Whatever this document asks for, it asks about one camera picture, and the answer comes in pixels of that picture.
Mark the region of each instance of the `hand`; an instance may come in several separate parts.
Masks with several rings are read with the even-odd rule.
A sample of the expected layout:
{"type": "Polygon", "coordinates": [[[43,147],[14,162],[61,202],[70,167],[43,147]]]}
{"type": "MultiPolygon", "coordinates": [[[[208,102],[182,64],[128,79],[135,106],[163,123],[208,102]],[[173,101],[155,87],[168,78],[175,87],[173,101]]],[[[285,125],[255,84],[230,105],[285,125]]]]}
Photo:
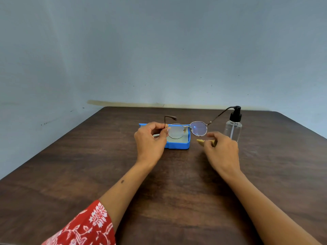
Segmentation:
{"type": "Polygon", "coordinates": [[[214,137],[217,141],[216,147],[212,147],[209,140],[204,142],[204,152],[217,173],[222,178],[240,173],[237,142],[220,132],[209,132],[207,137],[214,137]]]}
{"type": "Polygon", "coordinates": [[[134,134],[137,145],[137,163],[154,167],[161,158],[167,142],[168,131],[165,124],[151,122],[142,126],[134,134]]]}

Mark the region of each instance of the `eyeglass lens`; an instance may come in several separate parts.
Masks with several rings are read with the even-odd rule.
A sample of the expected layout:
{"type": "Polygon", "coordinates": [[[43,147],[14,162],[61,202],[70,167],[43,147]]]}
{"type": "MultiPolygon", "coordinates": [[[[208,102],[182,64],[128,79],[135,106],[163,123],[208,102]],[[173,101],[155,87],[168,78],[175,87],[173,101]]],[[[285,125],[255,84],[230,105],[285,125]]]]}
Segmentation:
{"type": "Polygon", "coordinates": [[[207,133],[207,126],[202,121],[194,121],[190,124],[191,132],[196,136],[204,136],[207,133]]]}
{"type": "Polygon", "coordinates": [[[181,124],[171,124],[168,126],[168,135],[173,139],[184,136],[184,127],[181,124]]]}

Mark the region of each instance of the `metal eyeglass frame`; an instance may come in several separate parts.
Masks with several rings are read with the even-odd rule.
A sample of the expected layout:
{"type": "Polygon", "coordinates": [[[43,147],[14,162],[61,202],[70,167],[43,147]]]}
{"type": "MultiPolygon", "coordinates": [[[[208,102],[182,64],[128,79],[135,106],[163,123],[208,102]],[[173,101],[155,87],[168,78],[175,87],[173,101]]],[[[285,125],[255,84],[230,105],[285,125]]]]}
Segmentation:
{"type": "MultiPolygon", "coordinates": [[[[182,125],[182,124],[179,124],[179,123],[174,123],[174,124],[170,124],[170,125],[181,125],[181,126],[184,128],[184,133],[183,133],[183,134],[185,134],[186,128],[189,127],[189,128],[190,128],[190,131],[192,132],[192,134],[193,134],[194,136],[199,136],[199,135],[196,135],[196,134],[193,133],[192,128],[191,128],[191,124],[194,123],[194,122],[202,122],[202,123],[204,123],[204,124],[206,125],[206,128],[207,128],[205,134],[201,135],[201,136],[204,136],[204,135],[207,134],[207,131],[208,131],[208,125],[210,125],[213,121],[215,121],[215,119],[217,119],[220,115],[222,115],[225,111],[227,111],[227,110],[230,109],[230,108],[234,108],[234,107],[226,108],[226,109],[225,109],[224,111],[222,111],[222,112],[221,112],[217,117],[215,117],[212,121],[210,121],[210,122],[207,123],[207,124],[204,123],[203,121],[193,121],[193,122],[190,123],[190,125],[185,125],[185,126],[182,125]]],[[[165,115],[165,128],[166,128],[166,117],[168,117],[168,118],[172,118],[173,120],[177,120],[177,117],[175,117],[175,116],[165,115]]]]}

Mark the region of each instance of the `wood grain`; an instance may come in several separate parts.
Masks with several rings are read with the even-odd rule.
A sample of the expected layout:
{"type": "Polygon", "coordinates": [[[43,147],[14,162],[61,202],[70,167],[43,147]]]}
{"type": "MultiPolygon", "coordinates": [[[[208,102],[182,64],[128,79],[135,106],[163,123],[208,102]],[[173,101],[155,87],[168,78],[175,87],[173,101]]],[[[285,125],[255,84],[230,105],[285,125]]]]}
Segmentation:
{"type": "MultiPolygon", "coordinates": [[[[0,181],[0,242],[40,244],[134,164],[138,123],[209,122],[218,110],[105,107],[0,181]]],[[[242,171],[327,244],[327,140],[276,112],[243,111],[242,171]]],[[[209,126],[223,131],[230,112],[209,126]]],[[[190,149],[166,149],[133,198],[117,244],[261,244],[245,210],[190,149]]]]}

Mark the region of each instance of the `forearm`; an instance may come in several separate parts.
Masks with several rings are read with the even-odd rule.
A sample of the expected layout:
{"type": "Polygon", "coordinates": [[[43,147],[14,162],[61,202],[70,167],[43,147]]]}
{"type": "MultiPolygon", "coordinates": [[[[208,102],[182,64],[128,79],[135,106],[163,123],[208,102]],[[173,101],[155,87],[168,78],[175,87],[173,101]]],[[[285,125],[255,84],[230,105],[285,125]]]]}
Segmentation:
{"type": "Polygon", "coordinates": [[[223,177],[251,218],[264,244],[320,244],[239,172],[223,177]]]}
{"type": "Polygon", "coordinates": [[[99,199],[107,210],[115,231],[137,189],[151,172],[151,169],[146,164],[136,163],[99,199]]]}

